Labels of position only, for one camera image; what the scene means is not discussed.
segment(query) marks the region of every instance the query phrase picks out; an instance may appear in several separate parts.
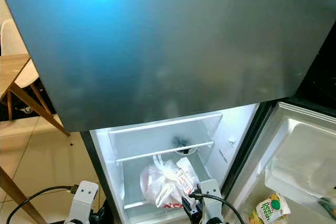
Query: beige floor tile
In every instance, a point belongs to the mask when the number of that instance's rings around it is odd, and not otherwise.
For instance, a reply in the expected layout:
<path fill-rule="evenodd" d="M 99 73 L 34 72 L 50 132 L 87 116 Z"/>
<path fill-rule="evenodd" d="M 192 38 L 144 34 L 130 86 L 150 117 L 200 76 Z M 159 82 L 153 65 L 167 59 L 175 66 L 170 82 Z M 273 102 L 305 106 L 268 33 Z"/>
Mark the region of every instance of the beige floor tile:
<path fill-rule="evenodd" d="M 0 165 L 11 177 L 20 163 L 31 133 L 2 136 L 0 139 Z M 6 193 L 0 190 L 0 202 L 4 201 Z"/>
<path fill-rule="evenodd" d="M 0 136 L 8 136 L 20 133 L 32 132 L 38 116 L 33 118 L 23 118 L 12 121 L 0 122 Z"/>
<path fill-rule="evenodd" d="M 55 128 L 34 131 L 14 176 L 23 193 L 30 196 L 46 187 L 82 180 L 99 182 L 80 134 L 67 137 Z"/>
<path fill-rule="evenodd" d="M 54 119 L 58 123 L 63 125 L 58 115 L 54 115 Z M 56 129 L 56 128 L 51 123 L 49 123 L 47 120 L 45 120 L 41 116 L 38 117 L 38 121 L 36 123 L 34 131 L 48 131 L 48 130 L 53 130 L 53 129 Z"/>
<path fill-rule="evenodd" d="M 74 195 L 66 191 L 58 191 L 56 193 L 40 195 L 32 200 L 32 204 L 47 223 L 62 221 L 68 217 L 71 203 Z M 17 206 L 13 201 L 3 203 L 0 211 L 0 223 L 5 223 L 10 212 Z M 92 205 L 93 211 L 98 210 L 98 200 L 95 199 Z M 11 223 L 30 224 L 35 222 L 23 210 L 19 210 L 12 218 Z"/>
<path fill-rule="evenodd" d="M 106 200 L 106 196 L 104 194 L 103 188 L 101 185 L 99 186 L 99 208 L 101 208 Z"/>

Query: wooden table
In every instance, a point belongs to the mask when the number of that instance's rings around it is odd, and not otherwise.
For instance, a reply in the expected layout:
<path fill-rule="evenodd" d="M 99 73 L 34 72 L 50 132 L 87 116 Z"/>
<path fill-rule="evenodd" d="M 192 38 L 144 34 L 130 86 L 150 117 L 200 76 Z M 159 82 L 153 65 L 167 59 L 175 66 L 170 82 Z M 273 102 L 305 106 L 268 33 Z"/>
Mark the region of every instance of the wooden table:
<path fill-rule="evenodd" d="M 37 114 L 69 136 L 70 134 L 60 125 L 51 114 L 31 98 L 22 88 L 15 84 L 15 80 L 28 63 L 28 54 L 0 56 L 0 100 L 11 92 L 32 108 Z"/>

